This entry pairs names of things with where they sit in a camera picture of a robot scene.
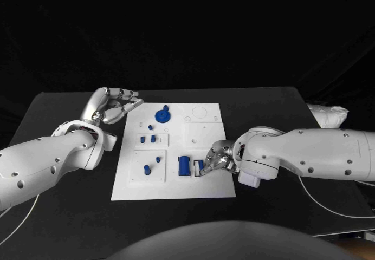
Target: peg board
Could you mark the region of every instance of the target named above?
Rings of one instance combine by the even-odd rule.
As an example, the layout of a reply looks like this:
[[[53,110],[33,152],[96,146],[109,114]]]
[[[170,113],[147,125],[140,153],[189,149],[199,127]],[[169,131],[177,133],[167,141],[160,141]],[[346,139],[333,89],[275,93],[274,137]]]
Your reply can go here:
[[[164,105],[171,118],[158,123],[154,114]],[[213,142],[225,138],[219,104],[144,103],[127,115],[111,200],[235,197],[231,173],[195,176],[195,161],[205,160]],[[190,176],[179,176],[179,156],[190,157]]]

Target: white cable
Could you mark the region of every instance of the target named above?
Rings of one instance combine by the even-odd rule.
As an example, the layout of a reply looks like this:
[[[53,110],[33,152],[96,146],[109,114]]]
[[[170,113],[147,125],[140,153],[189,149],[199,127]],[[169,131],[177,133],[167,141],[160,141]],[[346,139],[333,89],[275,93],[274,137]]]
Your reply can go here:
[[[26,221],[26,219],[27,219],[27,217],[29,217],[29,215],[30,215],[30,213],[32,213],[32,211],[33,211],[33,207],[34,207],[37,198],[39,198],[39,194],[37,194],[37,197],[34,198],[33,206],[32,206],[32,208],[30,208],[30,210],[29,210],[29,213],[27,213],[24,219],[21,220],[21,223],[19,224],[19,226],[16,227],[16,229],[14,229],[14,231],[10,233],[10,235],[6,237],[6,239],[3,240],[3,242],[0,243],[0,245],[3,245],[3,243],[7,241],[7,239],[10,238],[10,236],[14,234],[14,232],[16,232],[17,229],[20,228],[23,222]]]
[[[11,209],[11,207],[6,209],[6,211],[4,211],[4,212],[1,213],[1,215],[0,215],[0,218],[1,218],[3,215],[6,215],[6,213],[7,213],[7,211],[8,211],[10,209]]]
[[[375,184],[365,183],[363,181],[359,181],[359,180],[356,180],[356,182],[358,182],[358,183],[362,183],[362,184],[366,184],[366,185],[369,185],[369,186],[373,186],[373,187],[375,187]]]
[[[324,209],[326,209],[327,211],[330,211],[333,214],[336,214],[336,215],[339,215],[339,216],[342,216],[342,217],[347,217],[347,218],[375,218],[375,216],[372,216],[372,217],[347,216],[347,215],[345,215],[345,214],[340,214],[340,213],[334,212],[334,211],[330,210],[329,208],[326,208],[326,207],[316,201],[316,199],[313,198],[313,196],[311,196],[310,193],[307,192],[307,189],[306,189],[306,187],[304,187],[303,180],[301,180],[301,177],[300,177],[300,176],[298,176],[298,180],[300,180],[300,182],[301,182],[303,189],[304,189],[307,195],[310,196],[311,200],[317,203],[317,205],[319,205],[321,208],[324,208]]]

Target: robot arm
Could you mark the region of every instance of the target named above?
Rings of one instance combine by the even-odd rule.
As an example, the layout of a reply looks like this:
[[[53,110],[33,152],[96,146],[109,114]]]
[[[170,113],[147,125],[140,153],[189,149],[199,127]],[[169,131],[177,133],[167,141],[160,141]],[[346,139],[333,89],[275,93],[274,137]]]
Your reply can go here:
[[[336,128],[295,129],[288,133],[270,127],[252,128],[232,143],[226,152],[208,154],[200,175],[210,165],[226,158],[226,168],[238,181],[258,187],[259,180],[277,178],[283,167],[298,176],[340,179],[375,180],[375,133]]]
[[[52,136],[0,150],[0,211],[53,187],[65,173],[96,167],[104,151],[111,151],[117,141],[99,123],[114,124],[143,104],[137,95],[131,90],[98,88],[81,120],[65,122]],[[115,99],[130,103],[121,105]]]

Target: blue cylinder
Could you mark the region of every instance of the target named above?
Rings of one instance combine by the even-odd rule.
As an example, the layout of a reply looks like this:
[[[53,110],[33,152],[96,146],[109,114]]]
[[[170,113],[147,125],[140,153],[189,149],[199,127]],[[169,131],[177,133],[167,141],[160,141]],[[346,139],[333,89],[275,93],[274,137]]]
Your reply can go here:
[[[203,168],[205,168],[205,163],[203,163],[202,160],[200,160],[197,163],[199,163],[199,171],[200,171],[200,170],[203,170]]]
[[[170,113],[169,113],[167,105],[163,107],[163,110],[158,110],[154,114],[154,119],[158,123],[167,123],[170,120]]]
[[[148,165],[144,165],[143,169],[144,169],[144,174],[145,174],[145,175],[150,175],[150,173],[151,173],[150,166],[148,166]]]
[[[179,166],[177,166],[177,175],[179,176],[190,176],[190,157],[180,156],[177,158]]]

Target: dark table surface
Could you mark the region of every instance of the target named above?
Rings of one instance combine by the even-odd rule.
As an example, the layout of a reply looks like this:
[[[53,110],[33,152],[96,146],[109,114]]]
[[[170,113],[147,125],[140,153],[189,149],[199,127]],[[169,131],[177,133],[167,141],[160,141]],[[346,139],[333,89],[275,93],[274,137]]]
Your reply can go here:
[[[40,93],[29,107],[10,145],[50,136],[58,125],[79,119],[91,93]],[[226,138],[255,126],[284,132],[319,124],[293,87],[145,90],[145,102],[219,103]],[[340,217],[308,198],[297,176],[280,168],[278,178],[259,188],[238,183],[236,198],[111,201],[125,118],[102,130],[118,136],[92,171],[68,173],[40,194],[33,212],[6,243],[0,259],[94,259],[108,257],[135,241],[183,225],[215,220],[248,220],[280,225],[310,235],[375,229],[375,219]],[[317,201],[336,212],[372,216],[353,181],[303,178]],[[0,241],[21,222],[33,199],[16,206],[0,223]]]

